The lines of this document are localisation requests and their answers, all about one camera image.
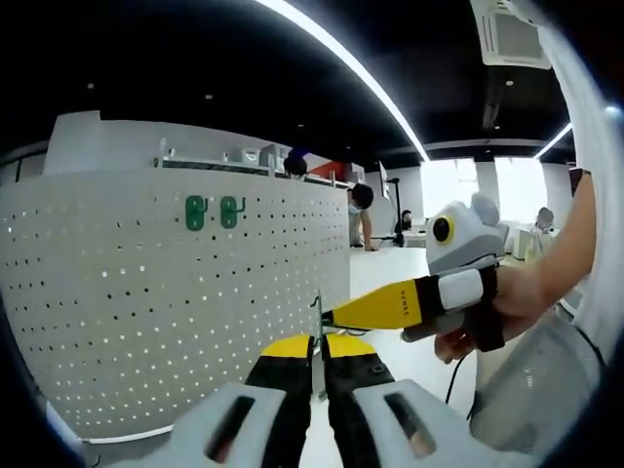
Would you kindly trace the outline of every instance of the black ceiling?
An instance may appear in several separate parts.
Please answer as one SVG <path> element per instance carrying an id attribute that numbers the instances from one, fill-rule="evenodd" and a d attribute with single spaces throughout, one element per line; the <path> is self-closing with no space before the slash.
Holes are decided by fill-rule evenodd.
<path id="1" fill-rule="evenodd" d="M 1 14 L 2 68 L 12 70 L 0 89 L 1 152 L 49 138 L 58 114 L 99 109 L 104 119 L 224 129 L 365 165 L 417 164 L 413 151 L 379 156 L 409 145 L 383 105 L 324 46 L 253 0 L 18 3 Z M 425 144 L 547 140 L 568 120 L 552 70 L 483 65 L 468 0 L 418 2 L 417 13 L 412 2 L 290 3 L 360 60 Z M 485 148 L 431 155 L 487 157 Z"/>

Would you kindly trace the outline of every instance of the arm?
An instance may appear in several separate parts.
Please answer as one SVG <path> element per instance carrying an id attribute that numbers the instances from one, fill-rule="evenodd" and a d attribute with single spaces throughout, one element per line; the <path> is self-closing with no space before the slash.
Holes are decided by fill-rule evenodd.
<path id="1" fill-rule="evenodd" d="M 592 271 L 596 249 L 596 201 L 589 174 L 583 175 L 564 229 L 535 265 L 543 305 L 549 307 Z"/>
<path id="2" fill-rule="evenodd" d="M 362 220 L 362 233 L 364 234 L 364 248 L 367 251 L 376 250 L 371 244 L 372 224 L 369 212 L 367 210 L 362 211 L 360 219 Z"/>
<path id="3" fill-rule="evenodd" d="M 594 184 L 590 175 L 584 175 L 565 227 L 546 254 L 528 267 L 496 269 L 498 297 L 493 305 L 502 314 L 506 340 L 532 327 L 551 305 L 591 272 L 595 248 Z M 436 336 L 435 352 L 447 364 L 473 349 L 472 338 L 462 329 Z"/>

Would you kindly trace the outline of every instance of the white perforated panel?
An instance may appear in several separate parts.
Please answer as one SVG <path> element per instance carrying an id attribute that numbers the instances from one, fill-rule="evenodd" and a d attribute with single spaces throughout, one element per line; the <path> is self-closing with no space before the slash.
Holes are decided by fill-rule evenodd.
<path id="1" fill-rule="evenodd" d="M 209 199 L 185 227 L 188 195 Z M 220 225 L 220 198 L 247 199 Z M 344 191 L 191 170 L 38 177 L 0 188 L 0 288 L 44 395 L 84 438 L 140 433 L 225 381 L 271 340 L 314 332 L 348 299 Z"/>

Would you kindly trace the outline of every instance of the green hook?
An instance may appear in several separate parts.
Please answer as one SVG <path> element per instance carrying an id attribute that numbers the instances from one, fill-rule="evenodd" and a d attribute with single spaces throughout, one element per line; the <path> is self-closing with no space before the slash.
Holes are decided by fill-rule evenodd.
<path id="1" fill-rule="evenodd" d="M 243 207 L 237 208 L 234 197 L 221 198 L 221 226 L 223 229 L 232 229 L 238 222 L 238 213 L 245 211 L 245 197 L 242 199 Z"/>
<path id="2" fill-rule="evenodd" d="M 204 228 L 205 213 L 208 211 L 208 199 L 200 195 L 186 198 L 186 229 L 201 231 Z"/>

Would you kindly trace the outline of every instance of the yellow eye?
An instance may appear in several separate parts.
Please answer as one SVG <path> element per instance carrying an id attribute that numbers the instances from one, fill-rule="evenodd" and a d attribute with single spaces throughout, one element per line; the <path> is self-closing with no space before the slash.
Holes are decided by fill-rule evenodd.
<path id="1" fill-rule="evenodd" d="M 438 244 L 445 244 L 452 239 L 454 225 L 452 219 L 446 216 L 440 216 L 433 223 L 433 236 Z"/>

